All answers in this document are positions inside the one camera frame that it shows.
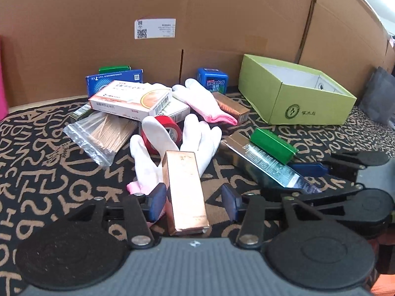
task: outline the clear plastic bag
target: clear plastic bag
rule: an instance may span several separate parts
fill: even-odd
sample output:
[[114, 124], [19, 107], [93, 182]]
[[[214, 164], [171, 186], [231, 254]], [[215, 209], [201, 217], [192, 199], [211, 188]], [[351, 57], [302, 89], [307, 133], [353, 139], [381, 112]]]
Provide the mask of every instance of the clear plastic bag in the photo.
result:
[[69, 124], [63, 132], [99, 166], [109, 167], [137, 126], [135, 120], [97, 111]]

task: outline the blue medicine box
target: blue medicine box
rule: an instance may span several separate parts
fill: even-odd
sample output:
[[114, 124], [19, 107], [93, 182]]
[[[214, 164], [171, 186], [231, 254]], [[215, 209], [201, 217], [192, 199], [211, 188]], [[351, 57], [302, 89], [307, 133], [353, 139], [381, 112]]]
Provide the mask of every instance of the blue medicine box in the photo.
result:
[[143, 83], [143, 70], [127, 70], [120, 72], [102, 73], [95, 74], [93, 76], [87, 76], [86, 85], [88, 87], [88, 98], [98, 93], [99, 90], [104, 88], [113, 80], [139, 82]]
[[210, 92], [226, 93], [228, 75], [218, 69], [199, 68], [197, 70], [197, 80]]

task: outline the black circular pad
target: black circular pad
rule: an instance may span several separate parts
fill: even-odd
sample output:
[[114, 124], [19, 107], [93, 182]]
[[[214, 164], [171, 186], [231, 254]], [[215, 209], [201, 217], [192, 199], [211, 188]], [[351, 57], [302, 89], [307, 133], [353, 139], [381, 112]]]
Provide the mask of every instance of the black circular pad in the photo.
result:
[[285, 230], [270, 242], [266, 257], [286, 280], [325, 291], [363, 283], [375, 265], [367, 241], [334, 221], [304, 221]]
[[111, 276], [125, 254], [125, 244], [89, 221], [57, 221], [21, 243], [15, 262], [30, 284], [69, 291]]
[[358, 159], [365, 166], [382, 166], [390, 157], [382, 151], [361, 151], [358, 153]]
[[394, 209], [389, 193], [380, 189], [364, 189], [344, 205], [346, 215], [372, 225], [385, 221]]

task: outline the patterned carpet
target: patterned carpet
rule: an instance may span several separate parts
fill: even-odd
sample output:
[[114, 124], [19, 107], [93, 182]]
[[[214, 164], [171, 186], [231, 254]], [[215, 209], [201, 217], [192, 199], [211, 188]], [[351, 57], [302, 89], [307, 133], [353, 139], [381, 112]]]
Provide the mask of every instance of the patterned carpet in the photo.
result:
[[[234, 100], [250, 105], [237, 93]], [[117, 202], [127, 195], [126, 185], [134, 180], [134, 162], [126, 144], [111, 167], [98, 167], [64, 133], [68, 114], [86, 99], [56, 103], [26, 111], [18, 111], [0, 122], [0, 295], [15, 295], [25, 286], [14, 265], [18, 243], [55, 221], [71, 209], [95, 196]], [[268, 128], [299, 149], [300, 161], [313, 162], [331, 150], [382, 150], [395, 156], [395, 132], [369, 121], [354, 108], [342, 126], [268, 126], [251, 112], [236, 130], [250, 135], [255, 128]], [[335, 178], [308, 178], [323, 190], [341, 188], [345, 183]], [[231, 224], [221, 206], [219, 187], [229, 183], [240, 193], [257, 190], [256, 184], [236, 170], [228, 161], [215, 155], [202, 178], [211, 237], [235, 237], [239, 225]], [[274, 222], [267, 222], [267, 237], [277, 232]], [[166, 231], [163, 219], [153, 226]], [[124, 239], [119, 224], [110, 233]]]

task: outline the cardboard flap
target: cardboard flap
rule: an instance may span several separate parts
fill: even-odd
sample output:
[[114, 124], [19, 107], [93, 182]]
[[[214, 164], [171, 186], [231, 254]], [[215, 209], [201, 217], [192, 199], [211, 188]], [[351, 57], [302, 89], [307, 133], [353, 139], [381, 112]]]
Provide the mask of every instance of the cardboard flap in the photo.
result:
[[395, 49], [392, 47], [392, 44], [388, 41], [387, 52], [382, 67], [388, 73], [392, 73], [394, 66], [395, 66]]
[[389, 36], [366, 0], [317, 0], [317, 4], [351, 29], [355, 39], [384, 56]]
[[188, 0], [185, 49], [294, 61], [311, 0]]

